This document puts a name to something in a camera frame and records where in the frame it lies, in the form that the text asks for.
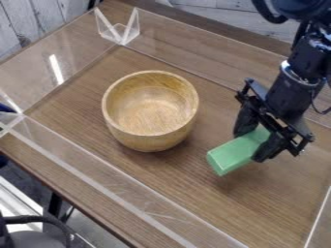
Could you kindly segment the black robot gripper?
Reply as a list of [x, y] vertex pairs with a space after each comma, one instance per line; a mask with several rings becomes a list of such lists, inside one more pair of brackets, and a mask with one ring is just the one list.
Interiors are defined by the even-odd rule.
[[283, 61], [279, 75], [266, 88], [254, 78], [245, 79], [245, 87], [235, 98], [242, 104], [233, 134], [242, 137], [259, 125], [255, 136], [259, 146], [253, 160], [262, 163], [273, 159], [283, 150], [298, 156], [316, 136], [305, 120], [305, 113], [313, 105], [314, 98], [326, 84], [322, 72], [295, 69]]

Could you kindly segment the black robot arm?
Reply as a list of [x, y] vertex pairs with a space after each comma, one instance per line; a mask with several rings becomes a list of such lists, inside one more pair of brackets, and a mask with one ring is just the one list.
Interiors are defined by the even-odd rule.
[[266, 127], [269, 138], [253, 154], [253, 160], [262, 163], [282, 151], [299, 155], [314, 141], [305, 113], [316, 107], [322, 89], [331, 87], [331, 0], [251, 1], [269, 22], [299, 22], [291, 54], [281, 63], [273, 86], [266, 88], [247, 78], [237, 92], [242, 107], [233, 133], [239, 138]]

